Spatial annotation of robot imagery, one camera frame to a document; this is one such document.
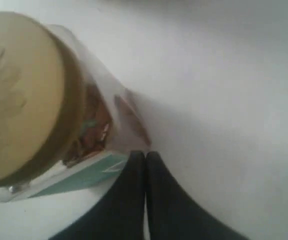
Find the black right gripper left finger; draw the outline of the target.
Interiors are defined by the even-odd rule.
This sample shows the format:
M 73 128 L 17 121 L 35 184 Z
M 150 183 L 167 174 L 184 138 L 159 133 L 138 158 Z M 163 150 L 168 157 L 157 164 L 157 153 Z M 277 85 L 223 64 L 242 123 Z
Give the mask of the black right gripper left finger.
M 133 151 L 121 174 L 99 202 L 52 239 L 142 240 L 144 206 L 145 155 Z

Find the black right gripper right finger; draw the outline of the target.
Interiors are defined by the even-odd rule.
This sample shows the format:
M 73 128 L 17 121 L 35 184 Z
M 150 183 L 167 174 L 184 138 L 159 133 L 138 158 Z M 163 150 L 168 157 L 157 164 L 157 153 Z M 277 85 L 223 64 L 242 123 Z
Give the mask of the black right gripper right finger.
M 152 240 L 244 240 L 200 207 L 178 184 L 158 152 L 146 161 L 146 206 Z

